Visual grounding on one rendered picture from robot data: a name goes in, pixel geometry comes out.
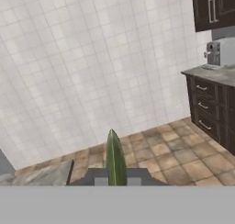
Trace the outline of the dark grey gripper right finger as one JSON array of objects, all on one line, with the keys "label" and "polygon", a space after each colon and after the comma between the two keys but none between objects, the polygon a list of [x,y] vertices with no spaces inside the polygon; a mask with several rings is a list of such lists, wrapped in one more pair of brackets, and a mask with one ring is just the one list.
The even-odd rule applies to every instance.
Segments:
[{"label": "dark grey gripper right finger", "polygon": [[128,185],[166,185],[156,178],[153,178],[146,168],[128,168]]}]

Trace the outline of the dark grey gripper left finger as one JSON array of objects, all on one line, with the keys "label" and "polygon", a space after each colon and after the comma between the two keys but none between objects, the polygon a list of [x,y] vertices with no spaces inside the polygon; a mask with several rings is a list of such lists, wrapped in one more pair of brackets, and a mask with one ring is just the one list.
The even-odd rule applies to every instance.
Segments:
[{"label": "dark grey gripper left finger", "polygon": [[108,185],[107,169],[105,168],[89,168],[86,174],[71,182],[73,186],[103,186]]}]

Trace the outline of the green wedge-shaped lemon slice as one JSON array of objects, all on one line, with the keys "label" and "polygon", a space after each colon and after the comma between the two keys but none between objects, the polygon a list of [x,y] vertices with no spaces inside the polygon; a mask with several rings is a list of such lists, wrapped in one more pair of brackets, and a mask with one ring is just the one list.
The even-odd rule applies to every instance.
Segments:
[{"label": "green wedge-shaped lemon slice", "polygon": [[106,143],[106,168],[109,185],[127,185],[127,166],[117,133],[111,129]]}]

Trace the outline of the dark wood base drawer cabinet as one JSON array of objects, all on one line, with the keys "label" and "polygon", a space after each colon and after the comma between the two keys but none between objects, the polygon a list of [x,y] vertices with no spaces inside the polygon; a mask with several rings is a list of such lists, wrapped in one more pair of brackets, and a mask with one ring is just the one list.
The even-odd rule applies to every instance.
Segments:
[{"label": "dark wood base drawer cabinet", "polygon": [[185,77],[192,122],[235,155],[235,87]]}]

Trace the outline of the grey coffee machine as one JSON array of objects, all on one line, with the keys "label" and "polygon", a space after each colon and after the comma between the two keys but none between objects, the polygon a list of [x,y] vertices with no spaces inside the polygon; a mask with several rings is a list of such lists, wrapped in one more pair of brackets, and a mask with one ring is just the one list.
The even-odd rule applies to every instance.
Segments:
[{"label": "grey coffee machine", "polygon": [[204,52],[207,63],[205,69],[216,70],[235,64],[235,37],[212,40]]}]

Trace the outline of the dark wood wall cupboard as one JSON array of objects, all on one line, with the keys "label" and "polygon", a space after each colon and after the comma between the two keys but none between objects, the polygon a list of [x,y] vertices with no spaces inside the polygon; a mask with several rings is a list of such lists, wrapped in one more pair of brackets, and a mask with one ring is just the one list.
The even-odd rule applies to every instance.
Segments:
[{"label": "dark wood wall cupboard", "polygon": [[193,0],[196,32],[235,26],[235,0]]}]

